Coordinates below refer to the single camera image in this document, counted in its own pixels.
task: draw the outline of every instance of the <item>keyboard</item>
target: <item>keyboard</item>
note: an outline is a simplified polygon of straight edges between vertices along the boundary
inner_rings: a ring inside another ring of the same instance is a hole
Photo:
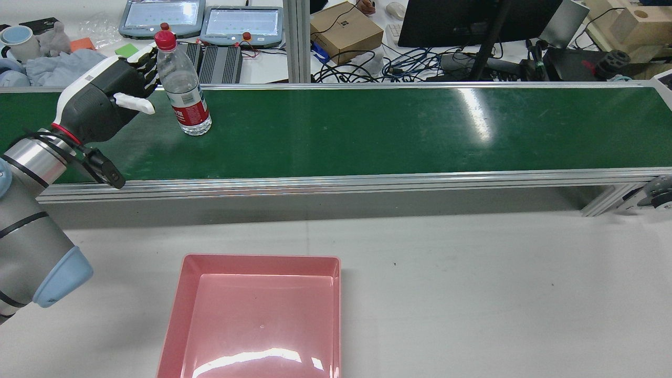
[[[387,34],[387,40],[395,46],[399,45],[399,35],[401,34],[402,24],[387,24],[385,28]]]

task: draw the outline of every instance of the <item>robotic arm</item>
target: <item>robotic arm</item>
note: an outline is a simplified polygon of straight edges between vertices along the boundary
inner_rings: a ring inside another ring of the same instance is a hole
[[[51,130],[17,139],[0,158],[0,324],[35,302],[49,307],[86,282],[93,269],[35,200],[68,164],[115,188],[122,174],[92,142],[112,138],[138,112],[153,114],[146,99],[157,86],[156,48],[128,60],[108,58],[58,98]]]

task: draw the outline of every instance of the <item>tablet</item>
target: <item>tablet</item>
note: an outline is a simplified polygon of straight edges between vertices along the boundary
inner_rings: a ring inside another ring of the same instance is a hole
[[[208,7],[200,40],[219,46],[243,41],[251,35],[250,45],[277,46],[282,41],[282,8],[279,7]]]
[[[119,34],[128,38],[154,38],[161,23],[167,22],[178,38],[201,32],[206,0],[128,0]]]

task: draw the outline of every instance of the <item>green conveyor belt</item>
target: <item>green conveyor belt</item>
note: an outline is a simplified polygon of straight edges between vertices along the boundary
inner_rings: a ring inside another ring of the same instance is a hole
[[[58,93],[0,94],[0,145],[48,126]],[[672,112],[646,87],[207,90],[179,129],[163,92],[98,147],[127,180],[672,166]],[[73,169],[60,182],[85,182]]]

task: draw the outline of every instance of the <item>computer monitor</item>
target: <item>computer monitor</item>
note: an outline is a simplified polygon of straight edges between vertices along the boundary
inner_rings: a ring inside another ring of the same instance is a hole
[[[402,47],[469,46],[484,42],[496,0],[409,0],[399,35]],[[513,0],[499,42],[537,38],[562,0]]]

